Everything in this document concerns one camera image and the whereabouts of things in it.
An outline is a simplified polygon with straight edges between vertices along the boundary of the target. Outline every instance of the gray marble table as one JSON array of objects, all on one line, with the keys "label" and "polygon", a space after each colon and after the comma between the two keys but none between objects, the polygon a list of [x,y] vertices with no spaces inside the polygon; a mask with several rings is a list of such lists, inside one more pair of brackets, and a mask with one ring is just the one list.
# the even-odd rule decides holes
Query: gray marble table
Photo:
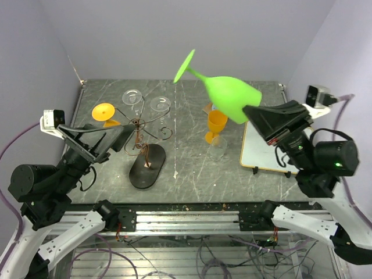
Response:
[{"label": "gray marble table", "polygon": [[[249,83],[262,92],[263,106],[284,102],[277,83]],[[139,107],[127,106],[121,100],[123,93],[129,89],[140,90],[145,97],[145,119],[156,115],[150,108],[152,98],[166,96],[171,100],[172,110],[166,123],[173,129],[173,136],[167,141],[144,137],[145,141],[160,144],[166,151],[167,159],[160,176],[153,187],[140,191],[128,179],[135,157],[126,155],[124,151],[111,152],[109,161],[95,165],[98,173],[95,185],[87,192],[75,189],[69,194],[74,203],[94,203],[101,199],[128,203],[307,200],[294,178],[264,170],[253,175],[252,169],[240,165],[244,125],[229,120],[221,133],[228,142],[226,154],[220,161],[208,158],[209,145],[204,140],[208,131],[207,115],[202,109],[209,100],[200,81],[183,80],[173,84],[169,80],[88,80],[75,112],[74,127],[86,123],[102,125],[92,119],[91,112],[103,102],[112,103],[128,116],[134,117]],[[127,122],[118,113],[114,119]],[[148,130],[154,131],[154,125],[149,124]],[[83,177],[83,185],[88,186],[91,180],[92,173]]]}]

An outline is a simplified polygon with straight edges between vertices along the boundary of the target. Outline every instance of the wall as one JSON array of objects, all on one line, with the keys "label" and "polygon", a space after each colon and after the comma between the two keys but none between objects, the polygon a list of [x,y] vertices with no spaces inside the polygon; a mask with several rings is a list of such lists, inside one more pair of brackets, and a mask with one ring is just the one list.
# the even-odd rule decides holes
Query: wall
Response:
[{"label": "wall", "polygon": [[[321,84],[336,96],[354,93],[339,129],[352,136],[359,148],[360,166],[348,178],[353,197],[372,216],[372,2],[337,1],[315,36],[288,84],[288,95],[303,102],[309,84]],[[332,127],[336,112],[316,121]],[[370,278],[371,266],[352,266],[354,278]]]},{"label": "wall", "polygon": [[42,0],[82,79],[172,79],[195,48],[205,75],[283,83],[333,3]]},{"label": "wall", "polygon": [[[71,120],[81,85],[38,1],[3,0],[0,8],[0,148],[44,109],[63,109]],[[0,162],[0,187],[8,193],[10,175],[22,163],[56,163],[63,142],[34,128],[8,149]],[[7,195],[14,204],[15,200]],[[0,203],[0,251],[16,219]]]}]

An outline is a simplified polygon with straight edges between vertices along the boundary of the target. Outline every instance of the green goblet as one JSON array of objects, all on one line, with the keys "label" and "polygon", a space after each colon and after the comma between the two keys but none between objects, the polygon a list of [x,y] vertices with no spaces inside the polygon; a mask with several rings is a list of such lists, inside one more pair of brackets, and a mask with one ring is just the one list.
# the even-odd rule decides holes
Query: green goblet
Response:
[{"label": "green goblet", "polygon": [[259,106],[262,94],[244,81],[235,77],[206,77],[189,67],[193,49],[178,70],[173,83],[176,83],[185,71],[203,81],[210,101],[218,110],[238,124],[248,121],[243,113],[246,105]]}]

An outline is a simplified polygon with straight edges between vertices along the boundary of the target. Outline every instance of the table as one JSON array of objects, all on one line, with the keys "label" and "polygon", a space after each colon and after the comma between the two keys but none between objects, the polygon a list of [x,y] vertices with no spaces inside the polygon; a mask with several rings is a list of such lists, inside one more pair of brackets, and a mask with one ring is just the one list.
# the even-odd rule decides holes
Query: table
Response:
[{"label": "table", "polygon": [[[276,82],[248,82],[263,94],[262,105],[273,106],[284,102]],[[167,155],[160,176],[153,187],[146,191],[134,188],[128,172],[135,160],[124,151],[111,152],[110,160],[95,164],[98,178],[87,192],[75,189],[69,194],[74,203],[95,203],[108,199],[113,203],[188,203],[188,202],[249,202],[271,199],[274,201],[307,201],[294,178],[283,174],[252,169],[239,163],[244,125],[231,120],[221,135],[228,141],[226,154],[221,161],[207,156],[209,145],[204,140],[208,131],[207,115],[202,108],[209,102],[201,81],[182,80],[173,84],[170,80],[88,80],[74,114],[73,126],[86,123],[101,126],[92,116],[92,109],[102,102],[112,103],[129,117],[135,110],[125,105],[122,94],[129,89],[140,90],[146,99],[143,118],[154,116],[149,104],[156,96],[171,100],[172,109],[167,119],[174,135],[167,141],[151,140],[164,147]],[[115,114],[115,120],[123,124],[127,120]],[[92,181],[93,174],[83,177],[84,187]]]}]

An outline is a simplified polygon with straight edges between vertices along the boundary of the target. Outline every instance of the whiteboard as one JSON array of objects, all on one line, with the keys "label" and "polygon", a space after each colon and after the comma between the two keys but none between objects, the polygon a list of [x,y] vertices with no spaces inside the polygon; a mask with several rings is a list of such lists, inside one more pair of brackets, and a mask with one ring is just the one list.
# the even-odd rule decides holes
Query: whiteboard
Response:
[{"label": "whiteboard", "polygon": [[[310,127],[305,129],[307,137],[309,137],[312,132],[313,129]],[[286,167],[281,167],[278,165],[274,150],[275,147],[267,145],[266,141],[260,136],[254,126],[250,124],[249,121],[246,122],[240,164],[243,167],[258,167],[258,169],[262,170],[280,171],[283,173],[290,171],[296,174],[298,169],[295,166],[287,164]],[[284,153],[282,153],[280,149],[278,149],[278,156],[280,159],[284,156]]]}]

